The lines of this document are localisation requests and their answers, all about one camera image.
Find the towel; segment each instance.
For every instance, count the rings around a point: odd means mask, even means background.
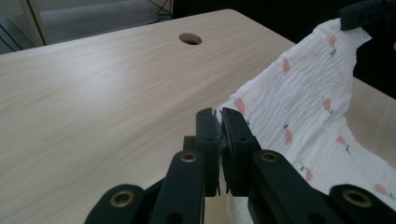
[[[356,50],[371,37],[340,26],[319,25],[218,110],[241,112],[262,148],[284,155],[314,189],[359,186],[396,210],[395,169],[359,145],[344,116]],[[228,205],[234,223],[252,223],[246,198],[229,197]]]

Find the cloth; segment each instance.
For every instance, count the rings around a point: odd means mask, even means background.
[[[359,186],[396,210],[395,169],[359,145],[344,116],[356,50],[370,38],[340,31],[340,20],[322,23],[218,110],[240,111],[262,148],[284,155],[311,187]],[[235,223],[251,223],[246,198],[228,201]]]

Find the table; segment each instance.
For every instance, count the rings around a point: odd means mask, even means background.
[[[195,113],[292,45],[222,10],[1,55],[0,222],[82,223],[108,189],[154,184],[195,135]],[[354,96],[352,131],[375,127],[367,146],[395,166],[396,103],[358,80]],[[226,214],[224,196],[206,200],[205,223]]]

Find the gray floor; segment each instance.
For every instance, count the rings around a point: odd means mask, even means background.
[[[160,7],[149,0],[127,0],[89,7],[43,11],[40,15],[49,33],[51,43],[60,43],[142,26],[158,19],[166,20],[168,17],[157,14],[159,9]],[[11,20],[0,18],[0,24],[22,49],[33,47],[32,42]],[[0,39],[0,54],[21,50],[1,27],[0,36],[3,38]]]

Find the floral print cloth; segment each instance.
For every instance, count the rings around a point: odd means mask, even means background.
[[[356,185],[396,210],[395,169],[356,142],[344,116],[356,50],[369,39],[361,28],[340,31],[340,20],[322,23],[218,110],[239,110],[262,148],[282,153],[313,188]],[[235,223],[251,223],[246,199],[229,205]]]

